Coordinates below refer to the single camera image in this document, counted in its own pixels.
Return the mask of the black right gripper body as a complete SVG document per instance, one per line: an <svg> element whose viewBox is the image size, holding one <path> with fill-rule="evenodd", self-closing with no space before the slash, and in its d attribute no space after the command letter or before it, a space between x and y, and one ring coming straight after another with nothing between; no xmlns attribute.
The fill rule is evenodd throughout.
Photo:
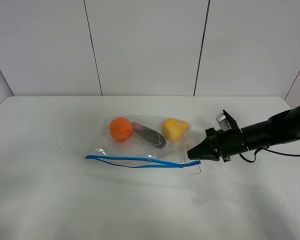
<svg viewBox="0 0 300 240"><path fill-rule="evenodd" d="M216 153L219 159L229 162L231 156L242 154L248 151L247 145L244 143L243 133L239 128L235 119L223 110L231 125L231 129L222 131L209 128L205 131L206 138L209 139L211 153Z"/></svg>

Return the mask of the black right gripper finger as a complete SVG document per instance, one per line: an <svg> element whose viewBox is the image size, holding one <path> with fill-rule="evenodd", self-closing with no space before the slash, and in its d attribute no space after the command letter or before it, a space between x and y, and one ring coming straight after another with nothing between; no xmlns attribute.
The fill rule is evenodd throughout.
<svg viewBox="0 0 300 240"><path fill-rule="evenodd" d="M209 160L218 162L220 157L216 153L188 153L190 160Z"/></svg>
<svg viewBox="0 0 300 240"><path fill-rule="evenodd" d="M212 154L212 147L208 138L187 151L188 157L207 157Z"/></svg>

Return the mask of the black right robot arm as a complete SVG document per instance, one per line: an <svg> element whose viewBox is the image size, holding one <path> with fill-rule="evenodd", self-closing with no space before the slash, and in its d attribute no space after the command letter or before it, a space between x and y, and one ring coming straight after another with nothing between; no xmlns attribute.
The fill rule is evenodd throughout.
<svg viewBox="0 0 300 240"><path fill-rule="evenodd" d="M257 154L271 146L300 140L300 105L243 128L225 110L216 121L220 129L206 129L206 138L187 151L190 160L229 162L234 155L242 156L249 151Z"/></svg>

